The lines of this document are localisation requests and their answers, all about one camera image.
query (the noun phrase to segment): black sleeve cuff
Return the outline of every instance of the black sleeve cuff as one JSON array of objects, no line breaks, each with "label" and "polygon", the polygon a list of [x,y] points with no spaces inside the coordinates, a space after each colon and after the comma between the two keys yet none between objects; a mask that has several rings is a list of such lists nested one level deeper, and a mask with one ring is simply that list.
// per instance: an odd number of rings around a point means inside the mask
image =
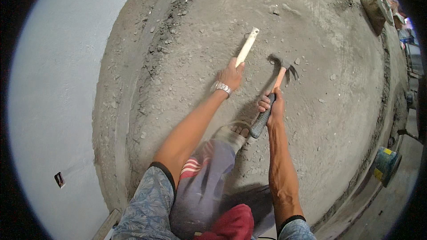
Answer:
[{"label": "black sleeve cuff", "polygon": [[164,175],[166,175],[167,179],[169,180],[170,184],[172,185],[173,201],[175,202],[175,199],[176,199],[175,181],[173,180],[173,177],[172,177],[172,174],[170,173],[170,171],[166,168],[165,165],[163,165],[160,162],[152,162],[148,168],[150,168],[150,167],[157,167],[163,171]]},{"label": "black sleeve cuff", "polygon": [[291,217],[287,218],[286,221],[282,222],[282,225],[280,225],[277,228],[277,238],[279,238],[280,233],[283,230],[283,227],[285,227],[286,224],[288,224],[289,222],[291,222],[293,220],[303,220],[303,221],[306,222],[305,218],[303,216],[301,216],[301,215],[294,215],[294,216],[291,216]]}]

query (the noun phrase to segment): hammer handle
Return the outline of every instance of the hammer handle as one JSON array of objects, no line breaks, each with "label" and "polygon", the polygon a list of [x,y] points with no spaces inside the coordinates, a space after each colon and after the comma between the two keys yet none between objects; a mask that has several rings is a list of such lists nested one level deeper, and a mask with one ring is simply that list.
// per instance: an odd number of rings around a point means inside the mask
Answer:
[{"label": "hammer handle", "polygon": [[252,29],[251,34],[249,35],[248,39],[246,39],[246,42],[243,45],[243,47],[242,47],[242,49],[238,55],[238,59],[236,60],[236,68],[238,67],[238,65],[240,65],[240,63],[245,61],[246,56],[248,55],[249,50],[251,49],[252,45],[254,44],[255,38],[257,37],[259,32],[260,32],[260,30],[255,28],[255,27]]},{"label": "hammer handle", "polygon": [[270,99],[270,108],[266,109],[264,112],[260,112],[257,120],[254,122],[254,124],[252,125],[249,131],[251,136],[255,139],[258,139],[258,137],[261,135],[262,131],[264,130],[265,125],[267,124],[268,118],[270,117],[270,113],[271,113],[271,106],[276,100],[276,94],[270,93],[268,95],[268,98]]},{"label": "hammer handle", "polygon": [[270,108],[266,109],[264,112],[261,112],[258,115],[258,118],[255,121],[255,123],[251,127],[250,133],[251,133],[251,136],[255,139],[258,139],[258,137],[261,135],[264,129],[264,126],[267,124],[268,118],[270,117],[271,106],[276,100],[276,94],[273,93],[273,91],[276,87],[280,87],[280,84],[282,83],[285,73],[286,73],[286,68],[281,67],[279,74],[277,75],[276,83],[274,84],[273,89],[271,90],[271,93],[268,95],[268,98],[270,99]]},{"label": "hammer handle", "polygon": [[276,83],[274,84],[273,89],[271,90],[272,92],[274,91],[274,89],[276,87],[280,87],[280,84],[282,83],[282,80],[283,80],[283,77],[285,76],[285,73],[286,73],[286,68],[285,67],[281,67],[280,71],[279,71],[279,74],[277,75]]}]

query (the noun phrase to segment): wooden plank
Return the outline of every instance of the wooden plank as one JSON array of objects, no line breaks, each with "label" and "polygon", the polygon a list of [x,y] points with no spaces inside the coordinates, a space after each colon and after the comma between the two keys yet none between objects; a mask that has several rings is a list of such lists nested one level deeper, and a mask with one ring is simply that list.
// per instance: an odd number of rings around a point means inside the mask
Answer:
[{"label": "wooden plank", "polygon": [[101,228],[99,228],[92,240],[104,240],[113,225],[117,222],[117,220],[119,220],[120,215],[120,211],[114,209],[114,211],[112,211],[108,218],[104,221]]}]

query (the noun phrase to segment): blue bucket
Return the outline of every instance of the blue bucket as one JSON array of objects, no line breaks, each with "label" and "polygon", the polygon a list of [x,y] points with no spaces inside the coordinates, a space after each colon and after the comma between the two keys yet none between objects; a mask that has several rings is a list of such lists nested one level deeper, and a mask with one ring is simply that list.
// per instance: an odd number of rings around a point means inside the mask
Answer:
[{"label": "blue bucket", "polygon": [[374,160],[374,176],[387,187],[399,168],[402,155],[388,148],[380,147]]}]

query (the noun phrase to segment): red cloth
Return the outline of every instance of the red cloth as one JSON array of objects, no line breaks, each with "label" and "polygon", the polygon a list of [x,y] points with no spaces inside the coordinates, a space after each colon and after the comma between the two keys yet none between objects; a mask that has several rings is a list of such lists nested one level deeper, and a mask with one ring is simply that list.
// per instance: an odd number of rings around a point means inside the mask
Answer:
[{"label": "red cloth", "polygon": [[253,230],[251,208],[240,204],[225,212],[212,226],[211,232],[194,236],[193,240],[250,240]]}]

